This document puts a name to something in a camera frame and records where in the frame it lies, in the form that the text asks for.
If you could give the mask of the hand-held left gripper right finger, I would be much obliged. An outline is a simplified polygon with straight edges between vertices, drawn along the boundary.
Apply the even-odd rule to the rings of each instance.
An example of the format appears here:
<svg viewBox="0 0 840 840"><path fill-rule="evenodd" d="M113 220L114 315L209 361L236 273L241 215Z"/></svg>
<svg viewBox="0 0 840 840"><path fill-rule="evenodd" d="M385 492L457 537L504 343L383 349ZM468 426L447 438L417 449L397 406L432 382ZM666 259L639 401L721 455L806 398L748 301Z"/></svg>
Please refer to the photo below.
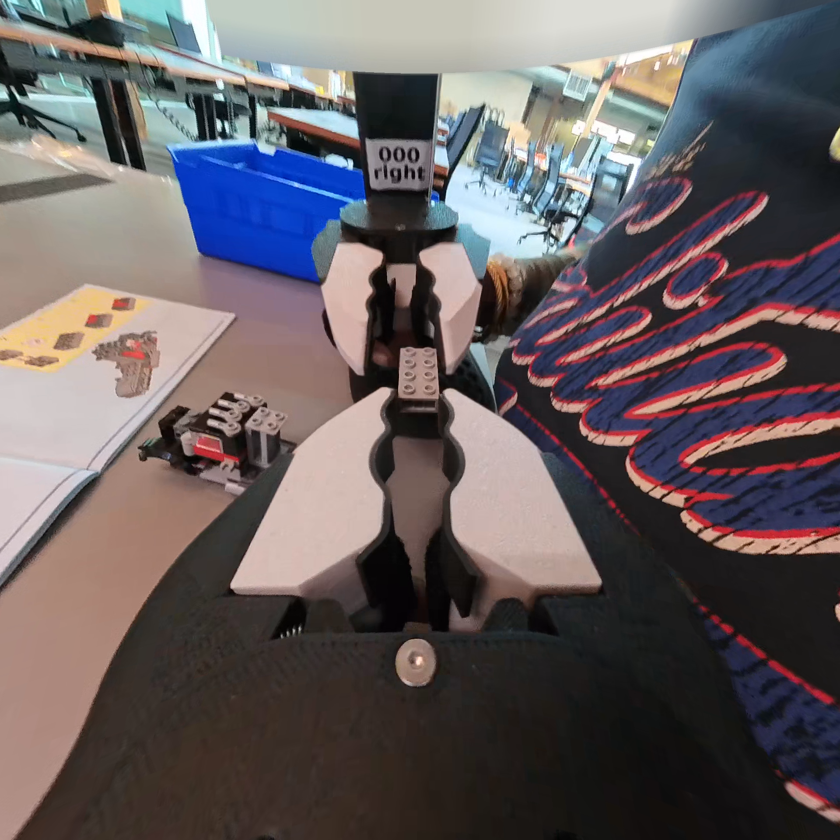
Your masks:
<svg viewBox="0 0 840 840"><path fill-rule="evenodd" d="M488 618L504 600L595 595L600 576L541 450L506 420L447 389L440 569L448 618Z"/></svg>

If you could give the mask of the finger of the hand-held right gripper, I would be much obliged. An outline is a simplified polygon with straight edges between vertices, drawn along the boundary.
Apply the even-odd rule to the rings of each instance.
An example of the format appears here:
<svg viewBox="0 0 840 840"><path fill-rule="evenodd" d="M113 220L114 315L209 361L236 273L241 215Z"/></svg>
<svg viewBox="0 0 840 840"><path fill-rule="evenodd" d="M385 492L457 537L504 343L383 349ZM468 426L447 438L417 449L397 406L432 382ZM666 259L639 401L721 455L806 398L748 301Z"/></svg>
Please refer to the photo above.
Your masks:
<svg viewBox="0 0 840 840"><path fill-rule="evenodd" d="M367 375L375 342L382 336L384 316L380 296L385 279L385 258L379 249L340 243L322 283L324 311L333 345L359 377Z"/></svg>
<svg viewBox="0 0 840 840"><path fill-rule="evenodd" d="M437 358L445 372L456 372L473 342L480 280L464 245L434 245L422 250L418 258L432 281L429 312Z"/></svg>

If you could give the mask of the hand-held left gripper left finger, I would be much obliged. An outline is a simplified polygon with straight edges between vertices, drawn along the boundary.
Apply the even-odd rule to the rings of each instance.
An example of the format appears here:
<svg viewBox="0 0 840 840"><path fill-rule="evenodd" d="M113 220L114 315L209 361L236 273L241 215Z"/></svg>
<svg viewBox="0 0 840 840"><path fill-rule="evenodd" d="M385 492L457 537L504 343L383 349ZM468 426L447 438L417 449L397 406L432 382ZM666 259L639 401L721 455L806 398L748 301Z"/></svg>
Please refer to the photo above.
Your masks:
<svg viewBox="0 0 840 840"><path fill-rule="evenodd" d="M230 582L237 595L334 600L353 615L396 610L392 511L375 456L390 443L382 387L313 432L291 457Z"/></svg>

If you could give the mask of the blue plastic bin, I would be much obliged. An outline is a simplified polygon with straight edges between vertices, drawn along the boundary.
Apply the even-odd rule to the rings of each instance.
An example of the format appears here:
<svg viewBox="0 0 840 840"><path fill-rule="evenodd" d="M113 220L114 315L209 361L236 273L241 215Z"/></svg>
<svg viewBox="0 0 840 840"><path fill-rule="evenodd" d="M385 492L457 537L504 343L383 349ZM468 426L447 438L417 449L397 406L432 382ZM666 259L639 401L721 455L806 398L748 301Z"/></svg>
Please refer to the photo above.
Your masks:
<svg viewBox="0 0 840 840"><path fill-rule="evenodd" d="M198 251L323 282L312 255L341 211L364 199L363 174L255 141L169 144Z"/></svg>

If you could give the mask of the toy brick truck model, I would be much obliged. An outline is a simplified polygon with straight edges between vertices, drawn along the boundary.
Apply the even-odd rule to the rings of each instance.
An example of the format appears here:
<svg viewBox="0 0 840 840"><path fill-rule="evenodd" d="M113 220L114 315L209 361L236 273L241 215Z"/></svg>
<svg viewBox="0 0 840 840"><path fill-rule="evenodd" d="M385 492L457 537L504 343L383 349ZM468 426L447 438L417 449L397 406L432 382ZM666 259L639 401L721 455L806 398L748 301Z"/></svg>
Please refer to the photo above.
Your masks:
<svg viewBox="0 0 840 840"><path fill-rule="evenodd" d="M176 406L165 414L159 434L138 447L139 460L163 461L238 497L297 448L283 436L286 421L260 395L225 392L202 412Z"/></svg>

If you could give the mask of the person's right forearm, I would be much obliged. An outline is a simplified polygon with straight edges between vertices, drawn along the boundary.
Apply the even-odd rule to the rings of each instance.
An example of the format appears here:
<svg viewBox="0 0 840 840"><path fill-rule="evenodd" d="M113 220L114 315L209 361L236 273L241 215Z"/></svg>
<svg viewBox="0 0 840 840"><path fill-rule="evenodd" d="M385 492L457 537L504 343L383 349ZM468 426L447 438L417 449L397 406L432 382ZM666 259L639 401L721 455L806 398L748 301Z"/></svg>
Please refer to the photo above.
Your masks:
<svg viewBox="0 0 840 840"><path fill-rule="evenodd" d="M512 258L493 255L481 281L476 339L489 343L509 338L550 292L560 275L577 264L588 247L562 248L552 255Z"/></svg>

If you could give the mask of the wooden top office desk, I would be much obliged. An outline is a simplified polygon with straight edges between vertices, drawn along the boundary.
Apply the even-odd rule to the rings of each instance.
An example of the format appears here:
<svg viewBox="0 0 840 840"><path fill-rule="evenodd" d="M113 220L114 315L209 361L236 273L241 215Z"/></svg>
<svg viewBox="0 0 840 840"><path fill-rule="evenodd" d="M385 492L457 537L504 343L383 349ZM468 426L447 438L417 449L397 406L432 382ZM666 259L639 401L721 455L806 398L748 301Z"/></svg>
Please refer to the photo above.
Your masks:
<svg viewBox="0 0 840 840"><path fill-rule="evenodd" d="M257 102L272 102L290 85L276 77L143 42L144 27L100 12L75 23L60 22L2 2L2 51L11 63L36 69L38 78L77 77L87 84L111 162L145 170L140 118L131 90L157 102L163 91L192 103L200 141L218 136L222 98L227 121L238 110L248 115L248 131L258 137Z"/></svg>
<svg viewBox="0 0 840 840"><path fill-rule="evenodd" d="M270 109L269 117L287 130L306 135L330 153L346 155L360 164L365 188L374 192L427 193L438 190L445 197L452 171L457 167L466 140L450 159L437 144L437 77L417 97L360 95L356 119L331 111Z"/></svg>

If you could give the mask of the black textured wrist pad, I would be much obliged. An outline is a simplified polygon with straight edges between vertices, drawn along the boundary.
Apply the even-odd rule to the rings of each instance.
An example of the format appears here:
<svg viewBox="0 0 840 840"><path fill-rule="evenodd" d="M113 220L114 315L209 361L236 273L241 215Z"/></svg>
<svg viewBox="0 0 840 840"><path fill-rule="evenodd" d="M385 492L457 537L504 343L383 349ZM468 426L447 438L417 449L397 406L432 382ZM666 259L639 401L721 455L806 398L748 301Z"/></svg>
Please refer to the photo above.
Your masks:
<svg viewBox="0 0 840 840"><path fill-rule="evenodd" d="M348 370L348 375L353 403L359 402L381 387L397 387L397 369L380 364L372 363L366 374L356 374ZM497 410L487 355L480 344L473 343L469 346L464 359L453 374L441 371L438 383L443 390L455 389L486 409L492 412Z"/></svg>

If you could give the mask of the row of black office chairs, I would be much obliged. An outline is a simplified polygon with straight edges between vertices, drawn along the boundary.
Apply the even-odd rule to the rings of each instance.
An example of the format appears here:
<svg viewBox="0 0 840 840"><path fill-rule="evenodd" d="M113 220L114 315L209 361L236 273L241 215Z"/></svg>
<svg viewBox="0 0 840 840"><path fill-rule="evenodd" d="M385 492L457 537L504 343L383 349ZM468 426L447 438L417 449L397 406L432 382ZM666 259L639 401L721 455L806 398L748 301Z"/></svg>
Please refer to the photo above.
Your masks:
<svg viewBox="0 0 840 840"><path fill-rule="evenodd" d="M535 143L518 150L511 131L489 119L472 156L451 169L445 199L492 253L540 256L604 232L634 171L633 161L619 161L599 136L567 156L562 145L551 145L539 165Z"/></svg>

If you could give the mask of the open instruction booklet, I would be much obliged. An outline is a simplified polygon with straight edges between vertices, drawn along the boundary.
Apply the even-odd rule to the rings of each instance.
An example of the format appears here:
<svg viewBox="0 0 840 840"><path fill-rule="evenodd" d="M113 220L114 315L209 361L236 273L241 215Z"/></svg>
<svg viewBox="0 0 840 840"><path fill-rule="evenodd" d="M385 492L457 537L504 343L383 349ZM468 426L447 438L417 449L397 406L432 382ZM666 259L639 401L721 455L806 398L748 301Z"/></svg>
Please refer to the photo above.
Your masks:
<svg viewBox="0 0 840 840"><path fill-rule="evenodd" d="M84 285L2 329L2 585L234 320Z"/></svg>

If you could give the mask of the person's dark printed shirt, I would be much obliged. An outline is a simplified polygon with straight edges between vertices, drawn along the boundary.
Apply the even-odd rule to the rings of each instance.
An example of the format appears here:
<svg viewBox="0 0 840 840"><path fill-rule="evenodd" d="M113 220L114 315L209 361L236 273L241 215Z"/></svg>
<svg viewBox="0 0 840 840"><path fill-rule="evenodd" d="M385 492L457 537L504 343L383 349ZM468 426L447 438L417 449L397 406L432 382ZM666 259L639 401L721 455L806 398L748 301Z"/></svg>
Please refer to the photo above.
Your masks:
<svg viewBox="0 0 840 840"><path fill-rule="evenodd" d="M838 838L838 2L698 38L605 231L511 336L604 595L549 626L691 731L688 838Z"/></svg>

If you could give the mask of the clear plastic bag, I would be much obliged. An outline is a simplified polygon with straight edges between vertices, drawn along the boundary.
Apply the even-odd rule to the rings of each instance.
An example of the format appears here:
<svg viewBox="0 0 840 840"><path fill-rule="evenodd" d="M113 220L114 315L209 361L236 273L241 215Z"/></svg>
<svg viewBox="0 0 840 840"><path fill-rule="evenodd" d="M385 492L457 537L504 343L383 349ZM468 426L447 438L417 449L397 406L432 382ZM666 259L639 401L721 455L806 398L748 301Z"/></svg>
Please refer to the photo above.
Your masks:
<svg viewBox="0 0 840 840"><path fill-rule="evenodd" d="M106 178L118 174L120 167L105 161L81 146L37 134L25 140L1 140L1 150L42 164L54 165L72 174Z"/></svg>

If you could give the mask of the black office chair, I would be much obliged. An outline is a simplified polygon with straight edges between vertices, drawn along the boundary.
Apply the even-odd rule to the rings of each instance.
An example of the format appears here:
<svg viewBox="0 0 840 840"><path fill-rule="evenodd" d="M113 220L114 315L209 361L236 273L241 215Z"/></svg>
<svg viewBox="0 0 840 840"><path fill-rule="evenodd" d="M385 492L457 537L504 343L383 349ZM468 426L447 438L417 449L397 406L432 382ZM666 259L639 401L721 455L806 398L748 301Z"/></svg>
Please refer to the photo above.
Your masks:
<svg viewBox="0 0 840 840"><path fill-rule="evenodd" d="M76 139L85 144L88 138L76 127L64 122L51 114L39 111L24 102L28 98L28 88L38 85L39 74L29 66L18 66L11 63L6 54L1 52L1 84L5 88L7 98L1 103L1 116L12 114L21 127L49 136L57 140L56 135L49 129L47 123L54 123L61 128L68 129Z"/></svg>

